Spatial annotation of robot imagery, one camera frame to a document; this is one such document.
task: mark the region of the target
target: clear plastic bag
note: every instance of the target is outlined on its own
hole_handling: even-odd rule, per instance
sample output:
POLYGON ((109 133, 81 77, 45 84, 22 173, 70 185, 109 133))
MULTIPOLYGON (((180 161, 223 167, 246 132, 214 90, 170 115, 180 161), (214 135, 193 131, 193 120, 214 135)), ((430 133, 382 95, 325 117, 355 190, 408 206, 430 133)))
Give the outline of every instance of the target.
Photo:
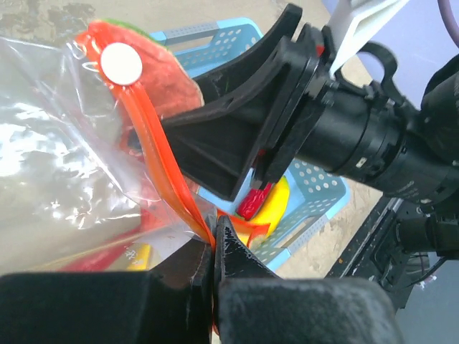
MULTIPOLYGON (((132 87, 120 99, 80 47, 0 39, 0 274, 136 269, 151 232, 212 243, 207 224, 216 209, 192 194, 190 210, 181 175, 172 185, 184 208, 157 189, 148 161, 123 142, 132 87)), ((172 160, 161 167, 168 178, 178 171, 172 160)), ((139 266, 151 267, 144 260, 139 266)))

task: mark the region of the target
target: white button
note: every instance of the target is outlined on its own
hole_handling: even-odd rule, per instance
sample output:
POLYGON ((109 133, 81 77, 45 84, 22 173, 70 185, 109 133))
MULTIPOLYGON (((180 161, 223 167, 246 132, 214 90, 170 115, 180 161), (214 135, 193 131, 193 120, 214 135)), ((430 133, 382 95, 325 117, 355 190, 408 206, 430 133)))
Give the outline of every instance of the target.
POLYGON ((100 67, 113 83, 132 85, 142 75, 142 60, 137 51, 124 43, 109 44, 100 55, 100 67))

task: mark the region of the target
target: blue basket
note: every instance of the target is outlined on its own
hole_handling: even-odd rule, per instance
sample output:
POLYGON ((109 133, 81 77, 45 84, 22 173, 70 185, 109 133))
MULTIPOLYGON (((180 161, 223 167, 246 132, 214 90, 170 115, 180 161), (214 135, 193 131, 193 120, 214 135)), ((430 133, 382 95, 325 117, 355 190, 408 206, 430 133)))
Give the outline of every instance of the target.
MULTIPOLYGON (((175 53, 188 74, 196 77, 239 56, 262 33, 252 20, 239 18, 155 32, 151 36, 168 47, 210 39, 205 45, 197 43, 198 47, 175 53)), ((292 161, 285 176, 290 186, 287 211, 277 229, 254 251, 272 271, 308 242, 350 199, 345 180, 303 161, 292 161)), ((250 178, 251 173, 234 202, 223 201, 203 188, 199 195, 221 210, 234 213, 250 190, 250 178)))

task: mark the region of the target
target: beige tabletop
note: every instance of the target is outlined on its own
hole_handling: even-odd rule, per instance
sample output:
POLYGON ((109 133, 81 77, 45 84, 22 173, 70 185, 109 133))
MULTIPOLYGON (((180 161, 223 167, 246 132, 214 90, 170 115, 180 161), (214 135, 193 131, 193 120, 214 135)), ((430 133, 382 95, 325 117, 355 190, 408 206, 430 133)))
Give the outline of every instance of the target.
MULTIPOLYGON (((329 13, 321 0, 292 1, 303 7, 303 22, 322 27, 329 13)), ((0 1, 0 35, 62 44, 96 18, 114 18, 147 32, 246 16, 264 33, 285 7, 283 0, 16 0, 0 1)), ((357 84, 370 79, 355 58, 344 74, 357 84)), ((323 277, 380 197, 378 191, 349 181, 351 200, 279 270, 281 277, 323 277)))

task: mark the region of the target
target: red toy vegetable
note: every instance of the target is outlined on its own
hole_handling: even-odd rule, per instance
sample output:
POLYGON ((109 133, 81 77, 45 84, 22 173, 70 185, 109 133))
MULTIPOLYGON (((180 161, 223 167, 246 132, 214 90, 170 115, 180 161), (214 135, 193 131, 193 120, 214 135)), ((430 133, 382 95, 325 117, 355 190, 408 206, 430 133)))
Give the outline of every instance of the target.
POLYGON ((237 207, 236 214, 244 218, 245 221, 251 220, 258 210, 260 210, 272 188, 273 184, 269 183, 263 190, 251 189, 237 207))

